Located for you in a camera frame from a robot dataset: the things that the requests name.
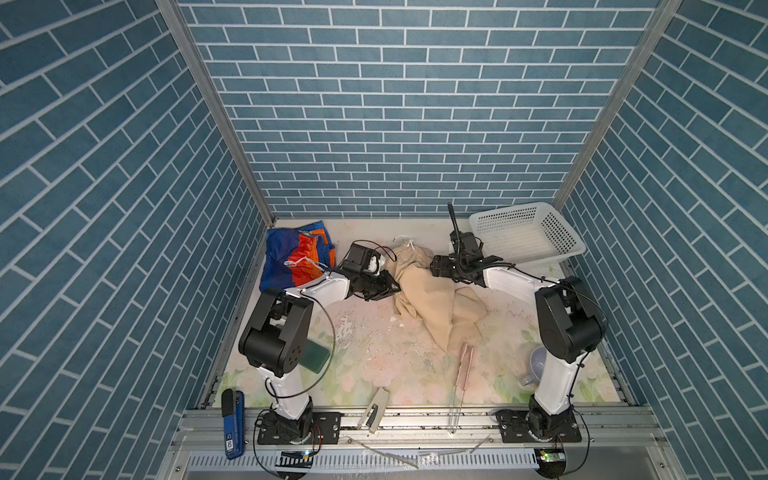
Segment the floral table surface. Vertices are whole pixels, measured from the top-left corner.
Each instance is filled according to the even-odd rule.
[[[528,402],[536,385],[523,386],[520,380],[530,373],[531,352],[541,345],[535,308],[503,292],[469,288],[485,301],[488,316],[477,323],[483,338],[475,346],[464,405]],[[310,392],[316,406],[366,406],[379,387],[389,390],[391,406],[452,404],[457,357],[444,354],[420,320],[401,320],[393,298],[365,302],[351,297],[327,309],[336,326],[336,354],[326,377]],[[313,310],[310,339],[330,348],[328,319],[321,309]],[[618,402],[600,354],[590,354],[584,364],[574,401]],[[317,374],[297,368],[304,385],[316,379]],[[237,349],[230,354],[214,407],[228,388],[245,394],[246,407],[270,404],[259,373]]]

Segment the laundry basket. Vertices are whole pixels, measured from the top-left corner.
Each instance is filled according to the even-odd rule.
[[[485,255],[519,266],[556,263],[587,249],[563,216],[544,202],[473,214],[469,225],[483,241]]]

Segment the brick wall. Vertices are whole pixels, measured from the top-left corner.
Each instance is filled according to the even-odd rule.
[[[689,478],[768,478],[766,23],[685,0],[564,208]]]
[[[217,3],[181,2],[277,214],[424,217],[551,200],[657,0]]]
[[[0,2],[0,478],[143,478],[263,221],[152,0]]]

